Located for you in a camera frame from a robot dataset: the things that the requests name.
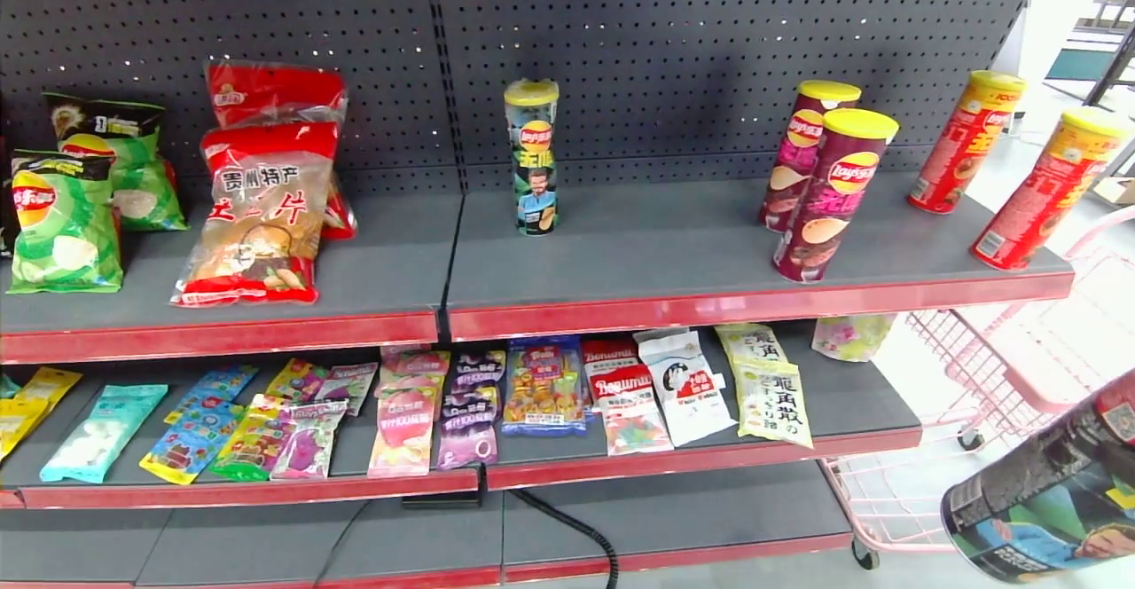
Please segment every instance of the pegboard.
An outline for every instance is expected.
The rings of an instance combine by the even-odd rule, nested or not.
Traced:
[[[565,182],[623,157],[655,158],[640,179],[656,180],[665,161],[775,152],[799,81],[815,77],[858,84],[860,108],[894,116],[892,149],[933,144],[1022,2],[440,0],[466,177],[496,184],[476,166],[508,159],[502,93],[522,76],[561,85]],[[755,176],[756,160],[724,166]]]
[[[228,56],[342,71],[342,171],[455,166],[430,0],[0,0],[0,41],[18,148],[53,144],[43,91],[151,101],[168,109],[162,153],[203,176],[203,64]]]

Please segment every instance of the yellow lid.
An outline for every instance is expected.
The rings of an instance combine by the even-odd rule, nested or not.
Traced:
[[[997,87],[998,91],[1025,92],[1028,83],[1019,76],[1006,75],[1003,71],[975,70],[969,73],[969,83]]]
[[[850,83],[807,79],[800,83],[800,93],[817,101],[858,101],[863,91]]]
[[[893,140],[899,132],[899,121],[885,113],[865,111],[859,108],[836,108],[824,116],[824,129],[856,140]]]
[[[1060,116],[1066,124],[1075,125],[1076,128],[1094,132],[1103,136],[1127,136],[1132,133],[1133,125],[1118,113],[1105,111],[1103,108],[1078,107],[1066,109]]]
[[[560,99],[560,85],[552,79],[513,81],[504,91],[504,103],[513,107],[545,107]]]

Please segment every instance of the red chip can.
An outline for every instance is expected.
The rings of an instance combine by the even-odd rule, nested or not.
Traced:
[[[801,81],[792,116],[776,152],[760,205],[759,220],[773,233],[783,233],[792,209],[804,196],[804,188],[816,166],[819,135],[824,133],[824,113],[835,108],[855,108],[860,89],[838,81]]]
[[[1065,111],[1033,171],[977,237],[974,256],[998,270],[1024,270],[1130,129],[1103,109]]]
[[[824,116],[818,161],[773,254],[782,277],[798,283],[824,278],[897,132],[898,121],[865,109],[840,108]]]
[[[1025,79],[1000,71],[969,73],[969,84],[910,191],[911,205],[932,213],[953,212],[1001,136],[1025,85]]]

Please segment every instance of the green chip bag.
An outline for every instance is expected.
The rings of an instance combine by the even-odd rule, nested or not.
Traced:
[[[81,100],[44,92],[60,152],[112,157],[110,180],[123,229],[187,229],[173,173],[158,153],[166,109],[150,103]]]
[[[20,233],[8,294],[121,289],[111,161],[112,157],[16,150],[11,196]]]

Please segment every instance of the potato chip can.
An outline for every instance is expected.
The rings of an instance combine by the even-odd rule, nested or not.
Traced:
[[[773,233],[783,233],[788,228],[792,209],[804,196],[812,169],[816,168],[819,136],[824,133],[824,113],[835,108],[855,108],[860,95],[860,89],[847,83],[801,81],[757,217],[765,228]]]
[[[560,86],[555,81],[514,81],[504,92],[516,193],[516,228],[531,236],[550,233],[560,222],[556,160],[552,155],[558,101]]]
[[[941,510],[958,550],[1012,584],[1135,554],[1135,370],[949,488]]]
[[[1001,136],[1025,85],[1025,79],[1000,71],[969,73],[969,84],[910,191],[907,201],[911,205],[932,213],[953,212]]]
[[[977,237],[974,256],[998,270],[1024,270],[1130,132],[1104,109],[1065,111],[1033,171]]]
[[[897,132],[898,121],[865,109],[839,108],[824,116],[812,180],[773,254],[773,266],[784,278],[799,283],[824,278],[875,176],[880,157]]]

